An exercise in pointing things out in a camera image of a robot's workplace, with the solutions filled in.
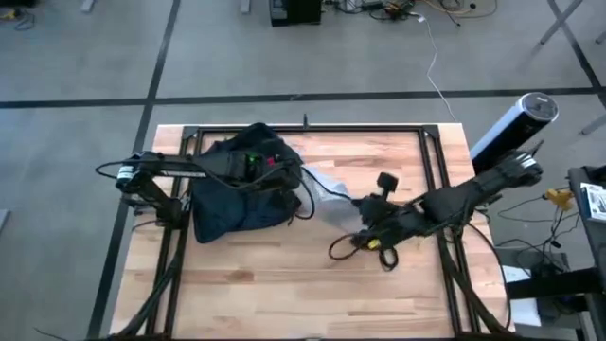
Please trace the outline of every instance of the butcher block tabletop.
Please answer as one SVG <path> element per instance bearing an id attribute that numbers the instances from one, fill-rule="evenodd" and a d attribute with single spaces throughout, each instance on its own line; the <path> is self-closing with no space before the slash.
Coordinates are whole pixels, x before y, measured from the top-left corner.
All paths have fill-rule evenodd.
<path id="1" fill-rule="evenodd" d="M 460 124 L 438 124 L 450 182 L 474 176 Z M 157 127 L 152 149 L 177 154 L 183 125 Z M 427 190 L 419 137 L 413 133 L 304 133 L 280 135 L 310 165 L 344 182 L 352 197 L 380 192 L 380 172 L 400 179 L 389 200 L 405 202 Z M 202 150 L 226 135 L 205 134 Z M 437 186 L 437 160 L 430 145 Z M 170 192 L 169 178 L 156 183 Z M 155 219 L 153 213 L 136 223 Z M 473 223 L 490 238 L 485 219 Z M 179 232 L 173 233 L 173 246 Z M 397 245 L 400 264 L 385 272 L 375 252 L 331 260 L 331 242 L 345 234 L 319 219 L 228 233 L 200 244 L 188 229 L 173 338 L 420 338 L 454 336 L 435 237 Z M 155 274 L 163 228 L 148 224 L 133 231 L 122 272 L 111 332 L 139 310 Z M 507 301 L 497 260 L 467 229 L 463 237 L 474 290 L 504 324 Z M 167 290 L 159 305 L 157 330 L 164 325 Z M 469 330 L 462 296 L 458 307 Z"/>

